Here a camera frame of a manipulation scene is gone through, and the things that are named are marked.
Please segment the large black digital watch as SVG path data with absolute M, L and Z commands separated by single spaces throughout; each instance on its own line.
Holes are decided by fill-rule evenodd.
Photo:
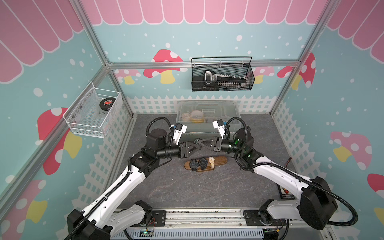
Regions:
M 208 161 L 206 158 L 200 158 L 199 159 L 199 166 L 201 168 L 201 170 L 205 170 L 208 166 Z

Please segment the wooden watch stand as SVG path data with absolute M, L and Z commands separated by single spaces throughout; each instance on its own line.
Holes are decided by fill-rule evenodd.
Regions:
M 217 166 L 225 165 L 228 162 L 226 156 L 201 157 L 198 159 L 188 160 L 184 163 L 184 168 L 192 172 L 213 171 Z

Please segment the beige strap watch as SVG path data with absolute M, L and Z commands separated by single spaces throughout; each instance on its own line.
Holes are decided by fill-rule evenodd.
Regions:
M 215 168 L 215 158 L 209 157 L 209 162 L 210 162 L 211 169 L 214 169 Z

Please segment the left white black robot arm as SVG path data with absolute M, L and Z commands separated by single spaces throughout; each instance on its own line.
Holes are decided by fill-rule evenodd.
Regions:
M 67 240 L 109 240 L 132 225 L 146 226 L 149 223 L 152 207 L 144 201 L 138 201 L 120 213 L 115 211 L 135 187 L 161 166 L 161 159 L 186 158 L 201 149 L 199 145 L 180 142 L 187 126 L 172 125 L 167 118 L 163 120 L 168 124 L 168 130 L 151 130 L 152 124 L 159 120 L 161 118 L 156 118 L 147 126 L 146 145 L 129 158 L 127 167 L 115 182 L 82 211 L 73 210 L 68 215 Z

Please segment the black rugged sport watch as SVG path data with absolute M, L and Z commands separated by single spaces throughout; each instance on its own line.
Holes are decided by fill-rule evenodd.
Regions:
M 189 167 L 191 168 L 191 171 L 197 172 L 198 168 L 200 167 L 200 163 L 198 160 L 193 159 L 190 161 Z

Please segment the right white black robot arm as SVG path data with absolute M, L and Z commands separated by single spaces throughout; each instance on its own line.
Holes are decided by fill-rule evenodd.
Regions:
M 251 129 L 241 118 L 217 120 L 213 127 L 219 136 L 199 140 L 200 146 L 213 152 L 232 153 L 241 170 L 263 176 L 294 195 L 294 200 L 286 202 L 267 200 L 259 209 L 266 223 L 270 219 L 292 219 L 323 230 L 326 225 L 349 227 L 358 222 L 355 208 L 331 192 L 325 179 L 297 174 L 257 151 Z

